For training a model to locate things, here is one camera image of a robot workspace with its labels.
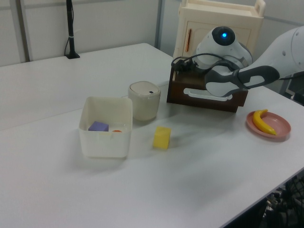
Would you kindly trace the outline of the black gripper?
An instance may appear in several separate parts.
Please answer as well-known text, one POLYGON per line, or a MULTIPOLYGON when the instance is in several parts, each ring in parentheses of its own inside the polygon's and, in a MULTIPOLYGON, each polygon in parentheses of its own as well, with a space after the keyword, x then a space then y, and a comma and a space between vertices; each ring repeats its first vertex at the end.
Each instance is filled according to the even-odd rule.
POLYGON ((193 58, 183 58, 177 57, 172 60, 172 65, 174 65, 175 71, 201 71, 198 63, 193 60, 193 58))

